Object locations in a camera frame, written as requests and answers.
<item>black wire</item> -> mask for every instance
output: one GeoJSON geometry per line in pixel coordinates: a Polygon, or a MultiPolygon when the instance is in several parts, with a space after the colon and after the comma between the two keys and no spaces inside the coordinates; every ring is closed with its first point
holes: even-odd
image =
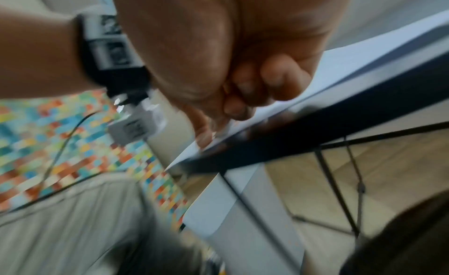
{"type": "Polygon", "coordinates": [[[80,120],[80,122],[78,122],[77,125],[75,125],[75,127],[73,128],[73,130],[70,132],[69,136],[65,139],[64,144],[62,144],[61,149],[59,149],[59,152],[56,154],[56,157],[53,159],[53,162],[51,163],[51,165],[47,168],[47,170],[45,171],[42,180],[39,182],[39,184],[42,184],[44,181],[47,180],[47,178],[50,176],[51,171],[53,170],[53,167],[55,166],[56,162],[59,160],[59,158],[61,157],[62,153],[64,152],[64,149],[67,147],[67,144],[69,143],[70,139],[72,139],[73,134],[75,133],[75,131],[81,126],[81,124],[83,124],[83,122],[85,122],[89,117],[93,116],[94,114],[98,113],[98,111],[89,113],[88,115],[86,115],[85,117],[83,117],[83,119],[80,120]]]}

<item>colorful mosaic floor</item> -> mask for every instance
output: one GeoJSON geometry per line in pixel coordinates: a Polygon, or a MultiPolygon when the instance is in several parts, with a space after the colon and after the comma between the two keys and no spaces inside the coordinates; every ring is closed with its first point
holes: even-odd
{"type": "Polygon", "coordinates": [[[121,148],[106,133],[118,117],[102,91],[57,99],[0,101],[0,211],[20,207],[85,177],[126,170],[143,184],[174,227],[181,225],[188,202],[172,178],[163,171],[144,142],[121,148]],[[64,153],[45,181],[38,184],[75,125],[64,153]]]}

